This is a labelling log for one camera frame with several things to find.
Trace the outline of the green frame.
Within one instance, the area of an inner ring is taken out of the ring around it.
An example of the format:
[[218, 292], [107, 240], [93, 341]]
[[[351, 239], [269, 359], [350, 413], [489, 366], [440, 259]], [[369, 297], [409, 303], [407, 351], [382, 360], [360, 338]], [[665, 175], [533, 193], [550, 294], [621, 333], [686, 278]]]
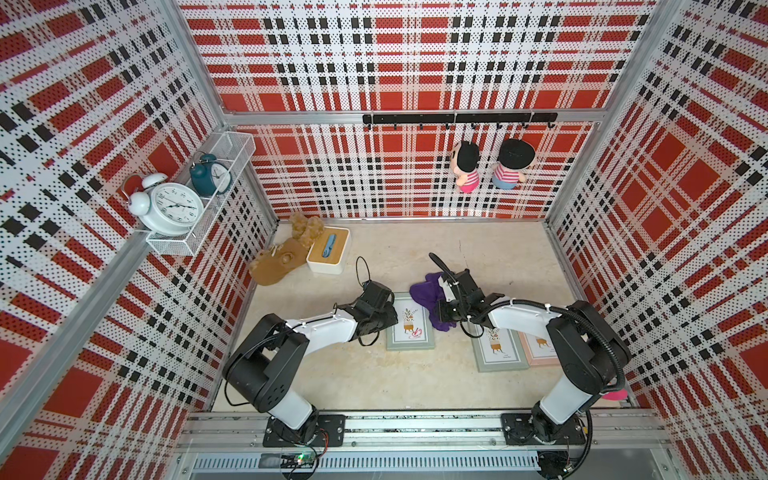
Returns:
[[530, 365], [517, 333], [471, 325], [468, 329], [480, 373], [527, 370]]
[[408, 293], [396, 293], [394, 308], [397, 323], [386, 330], [389, 351], [431, 350], [435, 348], [434, 332], [425, 307]]

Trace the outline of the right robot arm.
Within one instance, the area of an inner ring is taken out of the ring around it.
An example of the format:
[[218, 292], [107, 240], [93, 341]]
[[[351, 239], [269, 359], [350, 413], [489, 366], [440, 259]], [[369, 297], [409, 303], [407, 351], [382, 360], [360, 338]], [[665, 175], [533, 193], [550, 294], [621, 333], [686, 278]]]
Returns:
[[517, 331], [554, 349], [561, 377], [529, 414], [514, 418], [509, 443], [583, 442], [579, 416], [605, 395], [625, 389], [625, 367], [632, 354], [616, 331], [586, 301], [558, 307], [498, 293], [486, 295], [469, 270], [454, 272], [443, 264], [439, 268], [438, 284], [445, 296], [438, 302], [440, 320], [488, 332]]

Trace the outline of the pink picture frame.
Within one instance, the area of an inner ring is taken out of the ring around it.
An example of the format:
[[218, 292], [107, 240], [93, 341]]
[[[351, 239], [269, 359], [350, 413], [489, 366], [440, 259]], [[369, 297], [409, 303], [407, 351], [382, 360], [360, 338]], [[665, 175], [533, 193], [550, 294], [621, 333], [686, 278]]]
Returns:
[[526, 360], [531, 367], [559, 366], [559, 360], [554, 348], [545, 339], [518, 333]]

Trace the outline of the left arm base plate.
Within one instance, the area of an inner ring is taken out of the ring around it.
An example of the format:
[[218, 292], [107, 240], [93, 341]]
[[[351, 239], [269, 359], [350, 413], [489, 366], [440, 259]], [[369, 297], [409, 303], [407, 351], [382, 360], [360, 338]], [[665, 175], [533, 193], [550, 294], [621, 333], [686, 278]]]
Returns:
[[343, 414], [326, 414], [314, 411], [297, 430], [271, 417], [267, 422], [262, 440], [265, 448], [290, 446], [340, 447], [344, 441], [347, 417]]

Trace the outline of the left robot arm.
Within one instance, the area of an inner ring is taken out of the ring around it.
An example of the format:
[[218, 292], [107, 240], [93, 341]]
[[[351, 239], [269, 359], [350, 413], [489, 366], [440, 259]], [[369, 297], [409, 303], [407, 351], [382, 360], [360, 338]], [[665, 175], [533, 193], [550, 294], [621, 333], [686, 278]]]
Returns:
[[272, 431], [295, 445], [309, 445], [320, 433], [320, 414], [292, 389], [304, 358], [326, 347], [378, 336], [398, 323], [395, 295], [368, 280], [347, 304], [308, 319], [262, 317], [230, 356], [223, 370], [225, 388], [232, 387], [245, 405], [274, 419]]

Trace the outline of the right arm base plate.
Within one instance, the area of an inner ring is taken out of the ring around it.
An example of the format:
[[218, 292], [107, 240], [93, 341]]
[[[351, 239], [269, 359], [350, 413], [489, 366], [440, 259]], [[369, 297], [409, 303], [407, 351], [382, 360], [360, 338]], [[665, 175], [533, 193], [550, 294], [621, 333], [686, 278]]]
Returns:
[[501, 415], [501, 428], [510, 446], [586, 444], [586, 433], [576, 414], [563, 424], [555, 424], [543, 413], [506, 413]]

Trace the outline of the purple microfiber cloth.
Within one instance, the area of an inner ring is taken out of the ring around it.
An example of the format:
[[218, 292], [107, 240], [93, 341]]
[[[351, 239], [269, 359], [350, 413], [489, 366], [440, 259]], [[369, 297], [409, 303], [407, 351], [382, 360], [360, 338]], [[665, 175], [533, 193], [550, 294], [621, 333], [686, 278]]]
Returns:
[[439, 302], [445, 294], [439, 284], [441, 273], [429, 273], [422, 282], [410, 286], [411, 298], [428, 311], [429, 321], [435, 330], [448, 332], [456, 327], [455, 322], [443, 322], [439, 315]]

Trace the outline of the pink object behind right arm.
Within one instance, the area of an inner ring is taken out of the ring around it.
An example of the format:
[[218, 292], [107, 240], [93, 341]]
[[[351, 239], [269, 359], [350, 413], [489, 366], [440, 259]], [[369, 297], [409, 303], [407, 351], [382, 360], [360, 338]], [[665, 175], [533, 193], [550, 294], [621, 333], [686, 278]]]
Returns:
[[620, 401], [624, 401], [624, 400], [626, 400], [628, 398], [628, 392], [627, 392], [626, 389], [622, 389], [622, 390], [614, 391], [614, 392], [608, 392], [608, 393], [605, 393], [602, 396], [602, 398], [605, 399], [605, 400], [608, 400], [608, 401], [620, 402]]

